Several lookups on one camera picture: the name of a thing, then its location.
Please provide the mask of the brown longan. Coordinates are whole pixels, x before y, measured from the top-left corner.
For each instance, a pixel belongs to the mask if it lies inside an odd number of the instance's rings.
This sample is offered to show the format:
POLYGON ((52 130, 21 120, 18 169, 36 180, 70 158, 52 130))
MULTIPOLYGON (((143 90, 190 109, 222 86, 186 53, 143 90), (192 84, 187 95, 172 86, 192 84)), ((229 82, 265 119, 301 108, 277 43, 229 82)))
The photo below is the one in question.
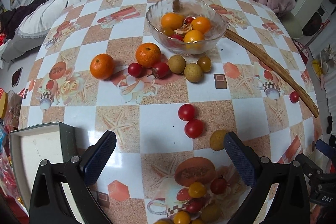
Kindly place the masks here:
POLYGON ((181 55, 173 55, 168 60, 168 66, 172 73, 180 75, 186 67, 185 58, 181 55))
POLYGON ((224 149, 224 138, 227 132, 225 130, 216 130, 210 137, 210 148, 214 151, 221 151, 224 149))
POLYGON ((187 64, 184 70, 184 75, 191 83, 198 83, 203 79, 203 71, 196 63, 187 64))
POLYGON ((201 220, 205 223, 216 222, 221 217, 221 209, 216 203, 207 205, 201 212, 201 220))

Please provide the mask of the red cherry tomato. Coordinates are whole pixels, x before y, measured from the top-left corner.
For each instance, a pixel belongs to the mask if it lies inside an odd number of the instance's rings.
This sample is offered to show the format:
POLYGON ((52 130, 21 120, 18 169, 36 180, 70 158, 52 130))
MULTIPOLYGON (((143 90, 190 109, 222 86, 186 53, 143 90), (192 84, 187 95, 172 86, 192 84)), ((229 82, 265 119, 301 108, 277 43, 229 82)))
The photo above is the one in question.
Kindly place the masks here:
POLYGON ((199 211, 203 209, 206 204, 206 199, 204 197, 201 198, 193 198, 186 204, 186 211, 190 214, 197 214, 199 211))
POLYGON ((143 72, 143 66, 139 63, 131 63, 127 68, 127 72, 133 77, 140 77, 143 72))
POLYGON ((185 134, 191 138, 196 139, 200 137, 204 130, 204 123, 198 119, 188 121, 185 125, 185 134))
POLYGON ((195 118, 196 110, 193 105, 186 103, 178 110, 178 116, 183 121, 190 121, 195 118))
POLYGON ((228 183, 226 179, 219 177, 212 181, 210 185, 210 190, 213 194, 219 195, 224 194, 227 189, 228 183))

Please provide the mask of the yellow cherry tomato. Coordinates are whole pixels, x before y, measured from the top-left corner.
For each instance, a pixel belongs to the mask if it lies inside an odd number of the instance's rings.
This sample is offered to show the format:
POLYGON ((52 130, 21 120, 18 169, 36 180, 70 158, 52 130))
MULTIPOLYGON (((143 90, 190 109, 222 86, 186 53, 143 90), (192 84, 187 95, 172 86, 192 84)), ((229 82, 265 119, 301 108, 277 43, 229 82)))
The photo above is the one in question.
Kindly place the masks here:
POLYGON ((191 198, 201 198, 207 193, 207 188, 201 182, 194 182, 189 186, 188 194, 191 198))
POLYGON ((174 215, 174 224, 189 224, 191 222, 191 216, 186 211, 179 211, 174 215))

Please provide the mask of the green box lid tray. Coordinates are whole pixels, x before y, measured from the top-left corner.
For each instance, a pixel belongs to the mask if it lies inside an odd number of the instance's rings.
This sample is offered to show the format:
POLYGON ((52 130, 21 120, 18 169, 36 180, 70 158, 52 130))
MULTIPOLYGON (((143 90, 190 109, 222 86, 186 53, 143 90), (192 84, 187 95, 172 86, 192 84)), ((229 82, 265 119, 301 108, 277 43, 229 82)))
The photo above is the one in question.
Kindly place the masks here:
POLYGON ((37 170, 42 160, 67 162, 77 155, 75 128, 62 122, 36 124, 10 133, 10 156, 23 206, 30 200, 37 170))

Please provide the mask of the red tomato near stick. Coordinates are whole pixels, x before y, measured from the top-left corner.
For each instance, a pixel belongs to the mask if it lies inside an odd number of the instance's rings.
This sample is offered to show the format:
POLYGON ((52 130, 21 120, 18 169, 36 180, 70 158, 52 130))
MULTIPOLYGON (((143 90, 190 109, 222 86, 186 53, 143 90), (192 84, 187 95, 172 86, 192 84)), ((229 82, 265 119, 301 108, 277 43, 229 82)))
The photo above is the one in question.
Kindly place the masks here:
POLYGON ((291 103, 297 103, 299 101, 299 94, 295 91, 291 92, 289 95, 291 103))

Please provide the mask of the left mandarin orange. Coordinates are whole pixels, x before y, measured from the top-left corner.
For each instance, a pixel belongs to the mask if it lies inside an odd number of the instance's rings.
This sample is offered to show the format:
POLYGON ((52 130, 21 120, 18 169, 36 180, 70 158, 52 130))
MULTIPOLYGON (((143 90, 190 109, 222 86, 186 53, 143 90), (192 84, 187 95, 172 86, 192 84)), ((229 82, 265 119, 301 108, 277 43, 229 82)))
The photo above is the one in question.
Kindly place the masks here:
POLYGON ((93 58, 90 64, 91 75, 98 80, 106 80, 114 72, 114 59, 107 53, 101 53, 93 58))

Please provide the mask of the mandarin orange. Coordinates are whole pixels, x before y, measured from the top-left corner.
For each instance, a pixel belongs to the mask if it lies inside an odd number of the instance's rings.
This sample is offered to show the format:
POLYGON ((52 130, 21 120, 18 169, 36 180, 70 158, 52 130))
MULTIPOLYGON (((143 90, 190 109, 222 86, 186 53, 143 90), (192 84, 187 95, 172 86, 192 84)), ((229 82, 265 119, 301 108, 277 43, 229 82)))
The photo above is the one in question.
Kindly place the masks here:
POLYGON ((114 59, 107 53, 101 53, 93 58, 90 64, 91 75, 98 80, 106 80, 114 72, 114 59))
POLYGON ((156 44, 143 43, 137 48, 135 59, 144 68, 152 68, 161 61, 161 55, 161 50, 156 44))

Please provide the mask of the brown longan front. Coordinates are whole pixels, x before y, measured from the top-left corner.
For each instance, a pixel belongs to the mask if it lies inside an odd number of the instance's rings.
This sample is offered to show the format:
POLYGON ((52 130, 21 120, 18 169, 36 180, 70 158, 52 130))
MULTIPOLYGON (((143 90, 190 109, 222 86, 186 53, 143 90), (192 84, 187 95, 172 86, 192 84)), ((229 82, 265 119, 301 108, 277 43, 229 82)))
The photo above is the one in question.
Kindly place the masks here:
POLYGON ((203 79, 203 71, 196 63, 187 64, 184 70, 184 75, 191 83, 198 83, 203 79))

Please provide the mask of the yellow-brown cherry tomato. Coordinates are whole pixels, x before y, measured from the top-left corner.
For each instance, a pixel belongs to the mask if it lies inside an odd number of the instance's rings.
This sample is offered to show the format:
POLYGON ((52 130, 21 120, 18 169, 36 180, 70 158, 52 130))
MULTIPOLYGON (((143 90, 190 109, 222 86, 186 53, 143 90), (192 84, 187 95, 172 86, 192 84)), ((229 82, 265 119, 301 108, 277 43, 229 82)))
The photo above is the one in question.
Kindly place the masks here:
POLYGON ((211 71, 212 63, 209 57, 203 56, 198 59, 197 64, 201 67, 204 73, 208 73, 211 71))

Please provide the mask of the red hawthorn fruit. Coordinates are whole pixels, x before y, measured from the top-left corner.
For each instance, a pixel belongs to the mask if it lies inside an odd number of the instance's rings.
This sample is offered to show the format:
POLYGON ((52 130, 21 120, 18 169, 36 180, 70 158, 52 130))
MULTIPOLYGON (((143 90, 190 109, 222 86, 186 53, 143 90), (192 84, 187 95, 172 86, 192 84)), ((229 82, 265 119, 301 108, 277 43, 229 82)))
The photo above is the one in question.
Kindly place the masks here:
POLYGON ((167 63, 157 63, 152 67, 152 75, 157 79, 162 79, 170 73, 170 68, 167 63))

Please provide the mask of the right mandarin orange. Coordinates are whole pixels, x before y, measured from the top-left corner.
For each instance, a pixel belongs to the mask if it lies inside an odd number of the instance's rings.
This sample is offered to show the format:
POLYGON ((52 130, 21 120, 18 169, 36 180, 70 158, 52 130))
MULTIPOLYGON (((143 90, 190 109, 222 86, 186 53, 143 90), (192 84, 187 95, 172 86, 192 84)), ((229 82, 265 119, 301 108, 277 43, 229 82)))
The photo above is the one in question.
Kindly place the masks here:
POLYGON ((161 50, 156 44, 143 43, 137 48, 135 59, 144 68, 152 68, 161 61, 161 55, 161 50))

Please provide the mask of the orange in bowl front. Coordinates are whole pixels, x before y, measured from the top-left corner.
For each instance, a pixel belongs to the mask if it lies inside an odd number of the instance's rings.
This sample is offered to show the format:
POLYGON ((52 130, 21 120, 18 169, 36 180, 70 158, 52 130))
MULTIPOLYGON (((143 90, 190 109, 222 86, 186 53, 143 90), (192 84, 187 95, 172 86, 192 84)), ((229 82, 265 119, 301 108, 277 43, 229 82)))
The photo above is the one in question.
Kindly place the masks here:
POLYGON ((202 40, 204 40, 204 34, 199 30, 189 31, 183 39, 187 50, 199 50, 202 47, 199 42, 202 40))

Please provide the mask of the orange in bowl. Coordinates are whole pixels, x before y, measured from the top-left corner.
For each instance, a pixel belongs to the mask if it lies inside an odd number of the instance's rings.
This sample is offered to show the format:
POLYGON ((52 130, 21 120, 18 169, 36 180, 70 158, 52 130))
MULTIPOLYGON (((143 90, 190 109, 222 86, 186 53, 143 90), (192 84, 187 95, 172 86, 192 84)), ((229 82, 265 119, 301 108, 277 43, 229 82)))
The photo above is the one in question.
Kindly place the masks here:
POLYGON ((204 34, 199 30, 189 31, 183 39, 187 50, 199 50, 202 47, 199 42, 202 40, 204 40, 204 34))
POLYGON ((161 17, 161 27, 177 30, 183 26, 185 17, 173 12, 169 12, 161 17))
POLYGON ((208 18, 199 16, 191 22, 191 26, 193 30, 206 34, 211 29, 211 22, 208 18))

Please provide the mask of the orange in bowl left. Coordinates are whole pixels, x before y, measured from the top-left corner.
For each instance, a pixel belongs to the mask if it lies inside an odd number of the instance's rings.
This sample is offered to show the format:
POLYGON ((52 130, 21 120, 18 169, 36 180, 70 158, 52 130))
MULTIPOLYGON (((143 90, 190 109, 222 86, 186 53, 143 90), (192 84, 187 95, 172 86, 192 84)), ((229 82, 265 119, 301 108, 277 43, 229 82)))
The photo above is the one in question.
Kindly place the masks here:
POLYGON ((183 26, 185 17, 173 12, 169 12, 161 17, 161 27, 177 30, 183 26))

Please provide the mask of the glass fruit bowl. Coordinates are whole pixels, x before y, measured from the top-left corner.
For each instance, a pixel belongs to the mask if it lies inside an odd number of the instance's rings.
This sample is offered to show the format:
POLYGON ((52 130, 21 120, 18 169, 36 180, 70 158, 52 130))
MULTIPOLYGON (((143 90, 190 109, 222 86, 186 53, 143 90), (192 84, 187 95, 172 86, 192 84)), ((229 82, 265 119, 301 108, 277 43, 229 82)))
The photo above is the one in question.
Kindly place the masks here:
POLYGON ((228 28, 228 22, 214 9, 201 0, 162 0, 149 7, 146 19, 150 32, 160 45, 168 50, 181 55, 199 55, 212 49, 220 38, 224 36, 228 28), (185 17, 183 26, 177 30, 161 27, 161 17, 173 12, 185 17), (211 29, 204 34, 204 40, 199 44, 199 50, 187 50, 183 41, 184 36, 193 30, 191 22, 199 16, 208 18, 211 22, 211 29))

